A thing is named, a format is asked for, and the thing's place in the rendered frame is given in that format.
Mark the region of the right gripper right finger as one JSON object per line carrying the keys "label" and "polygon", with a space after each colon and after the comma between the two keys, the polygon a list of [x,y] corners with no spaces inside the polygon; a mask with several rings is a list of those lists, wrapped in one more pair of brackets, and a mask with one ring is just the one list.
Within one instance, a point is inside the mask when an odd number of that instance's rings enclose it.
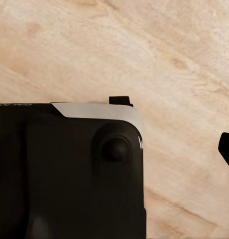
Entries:
{"label": "right gripper right finger", "polygon": [[219,141],[218,150],[229,165],[229,133],[223,132]]}

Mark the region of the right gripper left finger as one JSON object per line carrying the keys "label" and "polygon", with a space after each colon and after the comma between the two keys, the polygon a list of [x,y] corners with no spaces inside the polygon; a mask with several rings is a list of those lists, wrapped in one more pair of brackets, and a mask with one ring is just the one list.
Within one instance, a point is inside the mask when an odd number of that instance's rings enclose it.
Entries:
{"label": "right gripper left finger", "polygon": [[0,184],[21,151],[17,133],[0,136]]}

